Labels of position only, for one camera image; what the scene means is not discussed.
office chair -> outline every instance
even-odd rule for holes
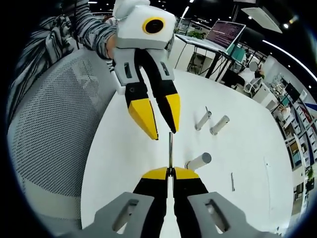
[[[79,49],[33,84],[9,125],[8,147],[22,191],[55,236],[81,229],[85,165],[114,93],[106,61]]]
[[[254,94],[259,90],[261,83],[262,83],[262,78],[254,78],[251,80],[251,82],[246,82],[244,85],[243,91],[246,92],[251,96],[251,98],[254,96]]]

camera lens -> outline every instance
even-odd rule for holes
[[[161,20],[155,19],[155,20],[149,21],[146,24],[145,30],[146,32],[150,34],[154,34],[159,32],[161,29],[163,29],[163,26],[164,26],[164,23]]]

metal cylinder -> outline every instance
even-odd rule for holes
[[[203,125],[208,121],[208,119],[211,117],[211,112],[206,111],[205,115],[203,118],[195,125],[196,130],[201,130]]]
[[[203,153],[194,160],[188,161],[185,164],[185,168],[188,170],[196,170],[211,162],[211,155],[209,153]]]
[[[173,133],[169,133],[168,167],[173,168]]]
[[[229,117],[224,115],[218,123],[210,128],[210,133],[213,135],[217,135],[218,132],[230,121]]]

yellow lens ring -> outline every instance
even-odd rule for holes
[[[161,22],[163,23],[162,28],[161,28],[158,32],[160,32],[160,31],[164,28],[164,26],[165,26],[165,20],[164,20],[164,18],[162,18],[162,17],[150,17],[150,18],[146,19],[146,20],[144,21],[143,25],[142,25],[142,29],[143,29],[143,31],[144,31],[145,33],[147,33],[147,34],[149,34],[149,35],[153,35],[153,34],[158,33],[158,32],[151,33],[151,32],[148,32],[148,31],[146,30],[147,24],[148,24],[149,22],[151,22],[151,21],[154,21],[154,20],[158,20],[158,21],[161,21]]]

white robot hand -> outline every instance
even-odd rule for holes
[[[173,84],[173,69],[164,49],[173,37],[175,16],[148,0],[125,0],[118,8],[116,47],[113,49],[117,91],[125,95],[128,111],[139,127],[158,140],[153,108],[140,67],[148,75],[160,112],[176,133],[179,125],[180,99]]]

